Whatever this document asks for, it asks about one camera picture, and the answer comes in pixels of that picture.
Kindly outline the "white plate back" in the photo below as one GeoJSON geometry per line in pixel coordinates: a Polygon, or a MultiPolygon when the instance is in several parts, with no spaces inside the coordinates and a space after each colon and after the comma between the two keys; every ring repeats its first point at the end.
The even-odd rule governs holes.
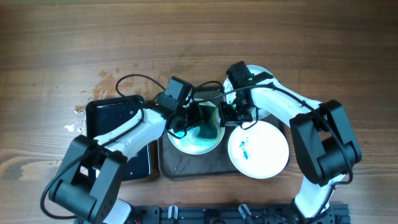
{"type": "MultiPolygon", "coordinates": [[[[247,65],[247,68],[249,69],[249,71],[253,74],[253,75],[258,75],[262,72],[266,72],[270,75],[273,76],[273,74],[268,71],[266,68],[260,67],[258,65],[247,65]]],[[[224,91],[228,92],[228,91],[232,91],[233,90],[233,86],[230,82],[230,80],[227,78],[224,83],[223,83],[223,87],[224,87],[224,91]]],[[[227,104],[232,105],[233,101],[236,99],[236,94],[235,93],[231,93],[228,94],[226,96],[224,96],[224,100],[225,102],[227,102],[227,104]]],[[[268,112],[265,109],[259,109],[259,119],[265,118],[267,116],[270,115],[270,112],[268,112]]]]}

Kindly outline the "green yellow sponge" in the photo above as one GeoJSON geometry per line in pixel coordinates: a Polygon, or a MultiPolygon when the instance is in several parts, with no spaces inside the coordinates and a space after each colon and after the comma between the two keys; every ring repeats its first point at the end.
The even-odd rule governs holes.
{"type": "Polygon", "coordinates": [[[200,105],[200,116],[202,119],[201,125],[199,125],[199,132],[197,138],[204,141],[210,139],[216,139],[218,130],[216,127],[216,108],[213,106],[200,105]]]}

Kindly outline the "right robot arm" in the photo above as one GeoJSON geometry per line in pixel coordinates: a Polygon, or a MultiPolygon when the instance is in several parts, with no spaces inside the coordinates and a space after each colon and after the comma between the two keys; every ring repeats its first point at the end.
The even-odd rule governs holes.
{"type": "Polygon", "coordinates": [[[268,71],[252,73],[247,67],[229,68],[221,106],[222,126],[257,126],[253,111],[266,110],[291,130],[295,156],[304,178],[294,198],[304,223],[324,217],[328,202],[339,185],[353,180],[353,166],[361,150],[342,104],[322,103],[303,97],[281,85],[268,71]]]}

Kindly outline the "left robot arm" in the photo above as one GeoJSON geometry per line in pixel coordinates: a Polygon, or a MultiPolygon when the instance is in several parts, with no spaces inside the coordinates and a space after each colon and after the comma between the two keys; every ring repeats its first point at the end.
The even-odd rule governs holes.
{"type": "Polygon", "coordinates": [[[40,208],[49,199],[72,213],[71,219],[87,223],[124,223],[131,209],[118,199],[128,160],[166,131],[188,131],[210,120],[198,103],[184,106],[148,101],[116,129],[90,139],[79,135],[70,143],[55,177],[45,187],[40,208]]]}

